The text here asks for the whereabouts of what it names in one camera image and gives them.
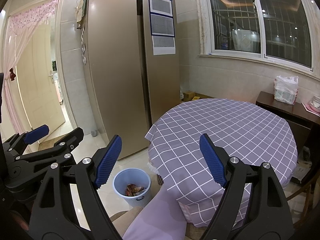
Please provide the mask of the red paper food bag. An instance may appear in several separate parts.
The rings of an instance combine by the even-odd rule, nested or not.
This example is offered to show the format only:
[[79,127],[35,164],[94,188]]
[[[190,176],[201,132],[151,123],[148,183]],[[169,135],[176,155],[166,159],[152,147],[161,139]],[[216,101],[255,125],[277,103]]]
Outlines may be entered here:
[[142,194],[145,191],[145,187],[137,186],[135,184],[128,184],[125,189],[125,196],[135,197]]

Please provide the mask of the blue plastic trash bin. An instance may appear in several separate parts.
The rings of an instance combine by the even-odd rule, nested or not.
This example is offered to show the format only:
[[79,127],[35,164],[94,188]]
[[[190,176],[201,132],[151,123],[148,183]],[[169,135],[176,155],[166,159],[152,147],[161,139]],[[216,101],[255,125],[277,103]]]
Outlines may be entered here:
[[113,179],[113,189],[131,207],[146,207],[152,198],[151,178],[138,168],[118,172]]

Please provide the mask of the wooden chair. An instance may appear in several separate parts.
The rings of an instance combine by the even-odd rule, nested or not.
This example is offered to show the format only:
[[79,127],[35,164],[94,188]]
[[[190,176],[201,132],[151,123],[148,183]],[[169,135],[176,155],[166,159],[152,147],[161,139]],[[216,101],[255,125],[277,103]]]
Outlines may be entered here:
[[304,186],[290,182],[284,192],[296,231],[319,220],[319,175]]

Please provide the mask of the purple checked tablecloth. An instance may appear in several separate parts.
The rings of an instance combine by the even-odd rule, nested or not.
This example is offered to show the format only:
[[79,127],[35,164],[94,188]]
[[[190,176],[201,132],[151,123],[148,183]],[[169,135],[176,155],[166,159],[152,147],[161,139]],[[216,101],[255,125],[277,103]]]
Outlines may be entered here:
[[183,102],[146,134],[152,166],[188,223],[207,226],[237,164],[267,165],[286,186],[297,163],[288,122],[255,104],[229,99]]

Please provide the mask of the pink checked under-cloth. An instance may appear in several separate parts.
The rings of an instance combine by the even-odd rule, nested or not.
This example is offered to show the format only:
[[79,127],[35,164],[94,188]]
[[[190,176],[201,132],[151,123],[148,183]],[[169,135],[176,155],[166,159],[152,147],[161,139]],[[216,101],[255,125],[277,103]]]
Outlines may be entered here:
[[161,175],[159,174],[157,168],[155,168],[150,162],[147,163],[147,166],[150,169],[150,171],[152,171],[154,174],[156,174],[158,185],[162,186],[164,184],[164,181],[163,181],[163,178],[161,177]]

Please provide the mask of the dark wooden side cabinet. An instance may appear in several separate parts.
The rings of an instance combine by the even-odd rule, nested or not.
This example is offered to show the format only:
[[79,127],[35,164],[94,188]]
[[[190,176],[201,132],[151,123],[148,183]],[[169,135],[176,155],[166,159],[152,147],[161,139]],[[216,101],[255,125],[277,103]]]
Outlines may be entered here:
[[311,168],[300,183],[304,186],[319,172],[319,116],[307,112],[301,103],[288,105],[274,100],[273,94],[263,91],[259,93],[255,104],[289,123],[298,152],[304,146],[309,149]]

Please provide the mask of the cream interior door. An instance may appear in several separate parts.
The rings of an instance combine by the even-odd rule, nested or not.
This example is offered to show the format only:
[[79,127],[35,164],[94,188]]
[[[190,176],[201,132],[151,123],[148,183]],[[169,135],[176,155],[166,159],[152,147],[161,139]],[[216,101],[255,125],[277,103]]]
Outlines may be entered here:
[[57,137],[57,130],[66,122],[54,81],[50,31],[48,24],[36,28],[16,66],[18,86],[30,127],[49,127],[48,135],[40,139],[40,143]]

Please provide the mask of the cups and dishes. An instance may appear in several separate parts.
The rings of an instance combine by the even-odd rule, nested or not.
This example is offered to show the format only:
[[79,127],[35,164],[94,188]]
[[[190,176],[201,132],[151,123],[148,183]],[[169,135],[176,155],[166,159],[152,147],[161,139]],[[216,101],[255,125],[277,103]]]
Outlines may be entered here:
[[313,100],[308,103],[302,103],[302,105],[307,112],[320,116],[319,104],[315,103]]

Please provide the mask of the pink sheer curtain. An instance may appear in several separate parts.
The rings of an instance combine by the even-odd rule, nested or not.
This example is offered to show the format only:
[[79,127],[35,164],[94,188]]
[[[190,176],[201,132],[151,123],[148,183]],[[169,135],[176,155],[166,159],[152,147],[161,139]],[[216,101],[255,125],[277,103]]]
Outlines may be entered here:
[[60,0],[49,0],[28,10],[15,13],[8,18],[3,53],[3,96],[10,122],[16,133],[21,134],[24,132],[24,129],[12,99],[10,71],[16,67],[37,27],[44,23],[47,24],[49,20],[55,16],[59,1]]

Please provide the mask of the white plastic shopping bag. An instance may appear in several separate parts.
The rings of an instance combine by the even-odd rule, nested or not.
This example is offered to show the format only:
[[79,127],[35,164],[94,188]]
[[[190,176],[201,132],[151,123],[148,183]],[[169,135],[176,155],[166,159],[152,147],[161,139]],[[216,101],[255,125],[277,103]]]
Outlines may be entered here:
[[298,94],[298,76],[276,76],[274,79],[274,99],[293,105]]

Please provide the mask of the gold double-door refrigerator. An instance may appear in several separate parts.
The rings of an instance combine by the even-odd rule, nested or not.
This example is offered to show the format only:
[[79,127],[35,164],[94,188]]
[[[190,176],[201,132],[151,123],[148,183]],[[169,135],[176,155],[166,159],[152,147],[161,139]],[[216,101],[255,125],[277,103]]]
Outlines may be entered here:
[[77,9],[88,97],[105,142],[122,139],[124,159],[148,147],[151,126],[180,102],[175,55],[153,55],[149,0],[81,0]]

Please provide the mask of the brown cardboard box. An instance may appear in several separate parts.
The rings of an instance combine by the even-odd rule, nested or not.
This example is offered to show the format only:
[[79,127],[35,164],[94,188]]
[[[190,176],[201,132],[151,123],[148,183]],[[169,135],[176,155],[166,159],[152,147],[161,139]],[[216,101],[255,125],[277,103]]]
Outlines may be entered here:
[[186,91],[183,93],[183,101],[188,102],[191,101],[196,96],[195,92],[192,91]]

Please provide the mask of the papers on fridge door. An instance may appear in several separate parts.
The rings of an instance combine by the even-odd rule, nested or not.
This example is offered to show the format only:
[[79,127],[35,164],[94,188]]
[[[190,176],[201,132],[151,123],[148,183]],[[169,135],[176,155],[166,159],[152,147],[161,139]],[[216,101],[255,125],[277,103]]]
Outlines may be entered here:
[[149,0],[153,55],[175,55],[175,24],[172,0]]

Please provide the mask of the white framed window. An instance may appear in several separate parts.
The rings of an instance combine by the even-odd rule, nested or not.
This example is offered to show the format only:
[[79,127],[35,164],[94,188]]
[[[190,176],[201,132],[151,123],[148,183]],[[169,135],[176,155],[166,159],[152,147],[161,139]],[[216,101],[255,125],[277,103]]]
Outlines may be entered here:
[[200,53],[319,78],[317,0],[197,0]]

